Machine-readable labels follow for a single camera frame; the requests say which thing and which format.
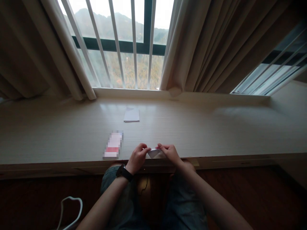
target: jeans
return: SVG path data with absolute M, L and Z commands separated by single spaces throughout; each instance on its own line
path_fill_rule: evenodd
M 101 195 L 116 178 L 118 168 L 119 166 L 115 166 L 106 171 L 101 184 Z M 169 193 L 161 228 L 176 230 L 208 229 L 204 206 L 185 179 L 177 172 L 169 184 Z M 123 190 L 106 229 L 150 229 L 142 219 L 142 210 L 134 180 L 128 183 Z

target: curtain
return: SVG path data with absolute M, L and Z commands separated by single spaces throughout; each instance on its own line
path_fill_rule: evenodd
M 57 17 L 66 26 L 63 15 Z M 82 100 L 85 92 L 96 98 L 72 37 L 54 32 L 39 0 L 0 1 L 0 21 L 1 97 L 29 98 L 51 89 L 59 97 Z
M 175 1 L 160 90 L 230 93 L 301 19 L 291 0 Z

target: paper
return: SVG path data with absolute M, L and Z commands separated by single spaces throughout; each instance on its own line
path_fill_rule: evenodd
M 166 158 L 165 154 L 160 149 L 152 149 L 147 152 L 151 159 Z
M 135 108 L 126 108 L 124 122 L 140 121 L 140 112 Z

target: wooden floor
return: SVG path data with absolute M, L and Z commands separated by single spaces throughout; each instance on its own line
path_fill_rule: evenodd
M 307 192 L 278 167 L 200 170 L 198 174 L 254 229 L 306 226 Z M 152 229 L 158 229 L 169 174 L 142 174 L 136 179 L 141 206 L 150 207 L 143 213 L 144 218 Z M 0 229 L 55 229 L 60 202 L 67 196 L 82 198 L 83 218 L 99 198 L 101 180 L 102 175 L 0 181 Z M 78 202 L 66 201 L 62 224 L 71 223 L 78 211 Z M 210 216 L 208 225 L 218 229 Z

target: mountain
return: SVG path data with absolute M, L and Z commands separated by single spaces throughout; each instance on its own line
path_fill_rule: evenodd
M 67 22 L 70 33 L 74 35 L 68 17 L 64 15 L 64 18 Z M 83 37 L 96 38 L 88 9 L 80 9 L 77 13 L 75 13 L 75 18 Z M 94 13 L 94 18 L 100 38 L 114 40 L 114 31 L 113 31 L 111 16 L 105 17 L 103 15 Z M 126 17 L 125 15 L 122 15 L 120 13 L 115 13 L 115 22 L 118 33 L 118 39 L 120 41 L 132 41 L 133 40 L 132 20 Z M 144 35 L 144 25 L 136 22 L 137 42 L 143 42 L 143 35 Z M 154 36 L 153 36 L 154 44 L 165 45 L 167 40 L 167 35 L 168 35 L 167 29 L 154 28 Z M 88 50 L 88 51 L 96 75 L 98 76 L 100 82 L 102 82 L 102 87 L 109 87 L 100 51 L 98 50 Z M 79 53 L 81 55 L 87 76 L 92 86 L 96 86 L 95 80 L 92 78 L 89 68 L 86 64 L 85 58 L 80 50 Z M 117 53 L 105 51 L 104 55 L 106 57 L 107 67 L 109 70 L 113 87 L 122 88 L 122 79 L 121 79 Z M 126 88 L 135 88 L 133 54 L 121 53 L 121 60 L 122 60 Z M 150 89 L 156 89 L 160 85 L 163 60 L 164 60 L 163 56 L 153 56 L 152 67 L 151 67 Z M 137 74 L 138 74 L 139 89 L 147 89 L 148 63 L 149 63 L 149 55 L 137 54 Z
M 132 20 L 125 15 L 115 13 L 116 29 L 118 33 L 118 40 L 120 41 L 132 41 Z M 68 22 L 68 17 L 64 15 L 65 20 Z M 80 9 L 75 14 L 76 21 L 79 25 L 83 37 L 96 38 L 93 29 L 92 21 L 88 9 Z M 95 22 L 98 28 L 99 36 L 101 39 L 114 40 L 114 32 L 111 16 L 105 17 L 101 14 L 94 13 Z M 71 33 L 73 33 L 70 23 L 68 27 Z M 135 22 L 136 28 L 136 40 L 137 42 L 143 42 L 144 25 Z M 154 28 L 153 40 L 154 44 L 166 45 L 168 29 Z

